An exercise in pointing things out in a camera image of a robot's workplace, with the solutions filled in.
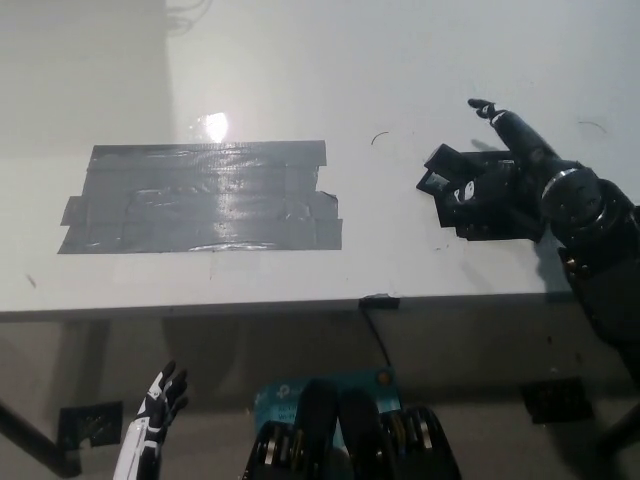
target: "gray duct tape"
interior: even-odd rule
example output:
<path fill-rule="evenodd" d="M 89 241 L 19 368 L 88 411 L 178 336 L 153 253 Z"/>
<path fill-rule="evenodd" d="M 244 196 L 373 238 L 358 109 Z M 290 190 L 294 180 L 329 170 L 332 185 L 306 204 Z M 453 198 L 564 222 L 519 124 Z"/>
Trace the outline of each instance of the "gray duct tape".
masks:
<path fill-rule="evenodd" d="M 284 197 L 311 193 L 318 182 L 318 167 L 234 168 L 205 174 L 197 170 L 89 171 L 83 196 L 121 197 L 143 190 L 165 193 L 262 193 Z"/>
<path fill-rule="evenodd" d="M 341 248 L 324 142 L 94 147 L 59 253 Z"/>
<path fill-rule="evenodd" d="M 255 194 L 181 195 L 140 191 L 125 197 L 71 197 L 61 225 L 338 219 L 338 199 L 324 192 L 277 197 Z"/>
<path fill-rule="evenodd" d="M 342 220 L 235 220 L 69 227 L 58 253 L 340 250 Z"/>
<path fill-rule="evenodd" d="M 246 167 L 318 167 L 327 164 L 323 141 L 132 145 L 93 148 L 89 171 Z"/>

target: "floor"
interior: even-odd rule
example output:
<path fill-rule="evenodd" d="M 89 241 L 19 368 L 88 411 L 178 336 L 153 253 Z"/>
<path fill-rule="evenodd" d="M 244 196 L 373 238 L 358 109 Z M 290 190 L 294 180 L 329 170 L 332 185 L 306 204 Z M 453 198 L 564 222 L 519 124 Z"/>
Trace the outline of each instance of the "floor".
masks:
<path fill-rule="evenodd" d="M 592 443 L 638 401 L 615 352 L 572 304 L 434 304 L 375 313 L 403 398 L 440 417 L 464 478 L 627 479 L 640 446 L 606 463 Z M 0 398 L 55 438 L 61 407 L 122 400 L 125 423 L 169 358 L 191 404 L 164 448 L 162 478 L 238 478 L 253 444 L 254 393 L 278 379 L 383 365 L 356 313 L 0 325 Z M 596 420 L 534 426 L 518 385 L 579 375 Z M 81 450 L 82 479 L 111 478 L 118 446 Z M 3 479 L 55 478 L 0 438 Z"/>

